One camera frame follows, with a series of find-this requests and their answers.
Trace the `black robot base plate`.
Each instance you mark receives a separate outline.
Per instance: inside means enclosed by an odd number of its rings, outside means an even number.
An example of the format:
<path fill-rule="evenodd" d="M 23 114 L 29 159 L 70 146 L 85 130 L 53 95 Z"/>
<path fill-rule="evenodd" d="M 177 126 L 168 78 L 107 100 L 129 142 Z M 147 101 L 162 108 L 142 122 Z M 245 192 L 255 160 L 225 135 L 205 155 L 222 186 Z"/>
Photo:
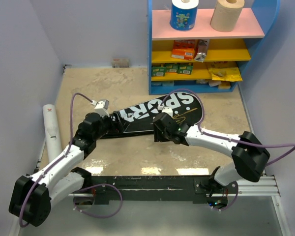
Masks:
<path fill-rule="evenodd" d="M 210 184 L 210 176 L 89 176 L 75 193 L 85 192 L 93 196 L 94 204 L 107 205 L 119 200 L 117 191 L 106 186 L 116 187 L 124 201 L 171 201 L 206 204 L 219 208 L 228 203 L 227 196 L 238 192 L 238 185 L 232 182 L 227 186 Z"/>

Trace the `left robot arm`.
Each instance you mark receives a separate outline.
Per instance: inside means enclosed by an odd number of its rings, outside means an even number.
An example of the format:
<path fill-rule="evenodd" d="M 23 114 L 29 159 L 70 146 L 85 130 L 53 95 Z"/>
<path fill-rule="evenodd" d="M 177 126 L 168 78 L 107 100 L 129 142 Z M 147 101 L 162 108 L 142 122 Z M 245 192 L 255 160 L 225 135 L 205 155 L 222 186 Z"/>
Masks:
<path fill-rule="evenodd" d="M 88 113 L 78 125 L 69 145 L 46 167 L 31 176 L 19 177 L 14 185 L 8 211 L 19 218 L 21 227 L 41 225 L 52 207 L 68 194 L 91 190 L 90 173 L 74 166 L 86 159 L 96 142 L 107 133 L 119 134 L 124 127 L 118 113 L 101 117 Z"/>

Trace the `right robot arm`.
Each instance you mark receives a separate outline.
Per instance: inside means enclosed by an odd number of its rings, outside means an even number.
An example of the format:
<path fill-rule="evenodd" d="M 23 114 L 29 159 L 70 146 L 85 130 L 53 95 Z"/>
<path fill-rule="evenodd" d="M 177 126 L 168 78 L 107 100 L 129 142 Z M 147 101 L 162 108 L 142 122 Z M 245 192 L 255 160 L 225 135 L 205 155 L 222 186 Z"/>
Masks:
<path fill-rule="evenodd" d="M 266 148 L 251 132 L 241 135 L 219 133 L 197 124 L 177 123 L 167 113 L 159 113 L 153 120 L 154 141 L 207 148 L 232 158 L 227 166 L 217 167 L 202 187 L 221 193 L 237 180 L 258 182 L 270 158 Z"/>

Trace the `white shuttlecock tube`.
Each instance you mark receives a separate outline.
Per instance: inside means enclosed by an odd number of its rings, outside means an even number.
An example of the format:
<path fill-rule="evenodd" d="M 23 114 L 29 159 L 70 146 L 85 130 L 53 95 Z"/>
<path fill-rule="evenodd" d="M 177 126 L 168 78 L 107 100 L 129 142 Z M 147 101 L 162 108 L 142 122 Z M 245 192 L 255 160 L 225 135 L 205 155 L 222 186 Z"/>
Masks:
<path fill-rule="evenodd" d="M 52 162 L 62 152 L 56 108 L 52 104 L 43 106 L 44 128 L 48 160 Z"/>

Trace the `black sport racket bag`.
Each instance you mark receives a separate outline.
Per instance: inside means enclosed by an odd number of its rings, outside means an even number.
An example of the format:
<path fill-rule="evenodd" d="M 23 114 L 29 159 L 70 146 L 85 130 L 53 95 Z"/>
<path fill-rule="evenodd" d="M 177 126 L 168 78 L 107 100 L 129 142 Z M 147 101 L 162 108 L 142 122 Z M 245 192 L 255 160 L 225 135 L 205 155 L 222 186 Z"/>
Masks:
<path fill-rule="evenodd" d="M 153 134 L 152 121 L 160 113 L 158 106 L 162 101 L 173 110 L 173 119 L 178 123 L 187 122 L 196 124 L 203 117 L 203 105 L 194 94 L 185 91 L 165 95 L 143 103 L 110 113 L 113 121 L 120 121 L 123 132 L 110 131 L 103 139 L 134 137 Z"/>

